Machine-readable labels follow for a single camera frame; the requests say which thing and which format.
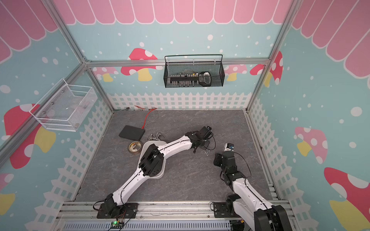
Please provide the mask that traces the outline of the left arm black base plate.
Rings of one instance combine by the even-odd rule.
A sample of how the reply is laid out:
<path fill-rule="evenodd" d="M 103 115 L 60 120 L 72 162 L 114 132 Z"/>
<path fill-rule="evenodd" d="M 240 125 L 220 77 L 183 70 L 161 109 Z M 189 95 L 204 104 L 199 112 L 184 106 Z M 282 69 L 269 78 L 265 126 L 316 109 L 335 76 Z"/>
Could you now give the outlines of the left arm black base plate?
<path fill-rule="evenodd" d="M 121 218 L 135 218 L 138 210 L 138 203 L 126 203 L 124 206 L 118 206 L 118 208 L 109 213 L 104 204 L 100 205 L 97 213 L 97 219 L 121 219 Z"/>

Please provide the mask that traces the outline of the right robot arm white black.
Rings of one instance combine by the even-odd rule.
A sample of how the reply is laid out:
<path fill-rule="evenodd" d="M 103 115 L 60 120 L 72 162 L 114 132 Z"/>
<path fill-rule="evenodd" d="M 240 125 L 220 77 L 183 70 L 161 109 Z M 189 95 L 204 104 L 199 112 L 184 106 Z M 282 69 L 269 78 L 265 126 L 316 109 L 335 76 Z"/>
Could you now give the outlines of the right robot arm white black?
<path fill-rule="evenodd" d="M 240 216 L 250 231 L 291 231 L 288 214 L 281 205 L 263 198 L 238 170 L 235 152 L 216 153 L 214 165 L 221 168 L 224 183 L 234 192 L 226 200 L 227 212 Z"/>

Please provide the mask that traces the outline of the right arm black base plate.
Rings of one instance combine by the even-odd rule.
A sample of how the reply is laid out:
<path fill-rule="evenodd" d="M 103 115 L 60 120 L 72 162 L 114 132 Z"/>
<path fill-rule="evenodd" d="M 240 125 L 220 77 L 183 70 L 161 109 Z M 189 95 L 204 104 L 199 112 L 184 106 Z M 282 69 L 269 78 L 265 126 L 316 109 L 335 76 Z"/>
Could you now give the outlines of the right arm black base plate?
<path fill-rule="evenodd" d="M 210 209 L 214 212 L 215 218 L 240 218 L 239 215 L 229 209 L 226 202 L 211 202 Z"/>

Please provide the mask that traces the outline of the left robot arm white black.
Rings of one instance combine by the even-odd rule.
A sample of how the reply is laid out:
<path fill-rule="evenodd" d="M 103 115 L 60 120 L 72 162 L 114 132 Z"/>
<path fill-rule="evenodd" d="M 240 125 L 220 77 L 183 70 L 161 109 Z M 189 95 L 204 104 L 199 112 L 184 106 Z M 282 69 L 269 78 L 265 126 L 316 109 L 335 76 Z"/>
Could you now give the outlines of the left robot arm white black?
<path fill-rule="evenodd" d="M 164 141 L 148 141 L 144 144 L 137 168 L 133 175 L 115 192 L 107 195 L 96 210 L 97 218 L 124 218 L 135 215 L 133 206 L 126 203 L 130 196 L 149 179 L 160 179 L 164 175 L 166 160 L 182 151 L 198 148 L 208 150 L 209 139 L 213 138 L 212 128 L 207 126 L 200 131 L 190 131 L 179 139 L 166 143 Z"/>

